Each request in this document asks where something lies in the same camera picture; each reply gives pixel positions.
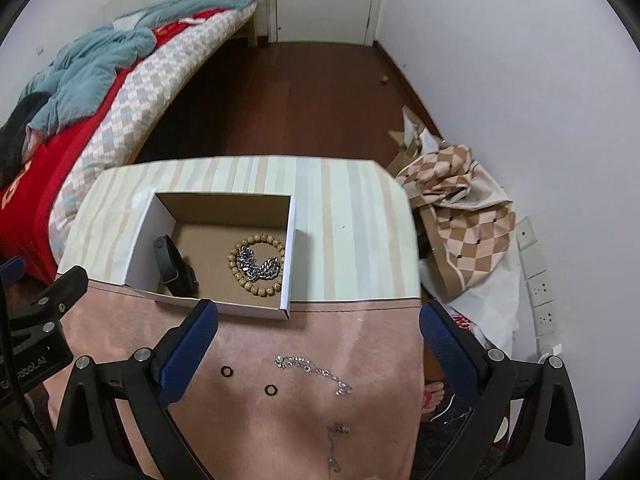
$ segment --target black watch strap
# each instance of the black watch strap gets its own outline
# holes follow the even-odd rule
[[[169,235],[156,238],[154,241],[156,265],[160,271],[162,283],[169,292],[180,298],[190,298],[198,290],[196,273],[185,263],[180,251]]]

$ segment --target wall outlet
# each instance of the wall outlet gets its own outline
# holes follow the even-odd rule
[[[553,301],[533,309],[533,326],[538,336],[558,331],[558,309]]]
[[[526,280],[546,270],[545,255],[542,254],[540,242],[534,242],[520,253],[522,273]]]
[[[523,250],[538,240],[536,234],[533,232],[531,220],[529,220],[528,216],[525,216],[516,224],[516,240],[518,241],[520,250]]]
[[[529,290],[531,306],[539,306],[554,300],[551,282],[546,271],[529,278],[527,280],[527,289]]]
[[[555,354],[554,349],[562,346],[561,334],[559,332],[552,332],[538,336],[536,338],[536,345],[538,347],[539,357],[544,354],[557,355]]]

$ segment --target cardboard box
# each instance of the cardboard box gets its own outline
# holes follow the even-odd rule
[[[161,303],[194,307],[214,301],[218,311],[238,316],[289,318],[289,295],[295,240],[295,198],[246,193],[163,192],[151,196],[126,262],[124,285]],[[242,288],[228,266],[231,249],[244,238],[269,234],[285,246],[282,291],[261,298]],[[162,285],[153,241],[169,234],[200,284],[197,298],[176,298]],[[251,246],[260,265],[280,256],[269,244]],[[258,286],[274,282],[258,281]]]

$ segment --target white cable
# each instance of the white cable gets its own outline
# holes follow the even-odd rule
[[[456,397],[456,394],[453,394],[451,396],[451,400],[449,401],[449,405],[447,406],[447,409],[444,410],[443,412],[437,414],[436,416],[434,416],[429,422],[433,422],[434,420],[436,420],[439,416],[443,416],[445,413],[447,413],[449,411],[449,408],[451,407],[451,405],[453,404],[453,399]]]

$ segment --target checkered bag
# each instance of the checkered bag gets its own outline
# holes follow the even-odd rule
[[[515,213],[468,147],[423,155],[396,180],[420,213],[448,299],[495,269],[509,247]]]

